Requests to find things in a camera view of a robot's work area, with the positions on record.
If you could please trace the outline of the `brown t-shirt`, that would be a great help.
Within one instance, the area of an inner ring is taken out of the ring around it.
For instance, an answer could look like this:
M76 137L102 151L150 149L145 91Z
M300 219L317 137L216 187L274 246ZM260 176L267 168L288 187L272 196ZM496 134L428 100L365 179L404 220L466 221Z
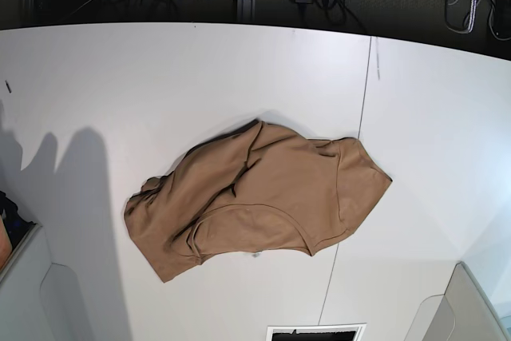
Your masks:
M191 148L126 203L129 237L164 282L229 252L309 256L355 233L391 185L361 141L254 120Z

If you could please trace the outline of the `aluminium table leg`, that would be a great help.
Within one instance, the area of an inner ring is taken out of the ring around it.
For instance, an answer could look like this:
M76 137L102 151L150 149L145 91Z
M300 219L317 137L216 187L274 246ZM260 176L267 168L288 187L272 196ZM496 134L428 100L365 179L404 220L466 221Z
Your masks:
M251 24L255 17L256 0L236 0L236 20Z

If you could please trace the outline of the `white framed floor vent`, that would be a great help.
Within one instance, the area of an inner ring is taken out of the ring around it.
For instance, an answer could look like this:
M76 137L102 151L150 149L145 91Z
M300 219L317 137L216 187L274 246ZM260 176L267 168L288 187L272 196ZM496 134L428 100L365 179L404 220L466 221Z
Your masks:
M365 323L317 326L273 326L267 328L266 341L276 340L361 340Z

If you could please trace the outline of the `grey bin left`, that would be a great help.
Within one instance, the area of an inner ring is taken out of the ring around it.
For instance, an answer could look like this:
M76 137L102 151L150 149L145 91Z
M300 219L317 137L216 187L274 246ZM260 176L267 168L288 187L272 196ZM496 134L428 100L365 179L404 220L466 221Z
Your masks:
M25 234L1 271L1 339L95 339L77 275L52 261L39 225Z

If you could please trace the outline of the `grey bin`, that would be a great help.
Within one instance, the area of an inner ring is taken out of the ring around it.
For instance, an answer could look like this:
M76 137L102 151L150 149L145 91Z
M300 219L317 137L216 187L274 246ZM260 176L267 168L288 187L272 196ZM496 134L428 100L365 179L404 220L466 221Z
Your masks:
M501 319L464 262L456 264L444 293L424 299L405 341L509 340L510 318Z
M25 234L1 271L1 339L95 339L77 275L52 261L39 225Z

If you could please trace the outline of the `grey bin right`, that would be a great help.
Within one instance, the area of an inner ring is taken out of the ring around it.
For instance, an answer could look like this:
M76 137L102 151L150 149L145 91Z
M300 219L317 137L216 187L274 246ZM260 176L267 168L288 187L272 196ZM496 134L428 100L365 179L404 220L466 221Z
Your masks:
M464 262L456 264L444 293L424 299L405 341L509 340L510 318L501 319Z

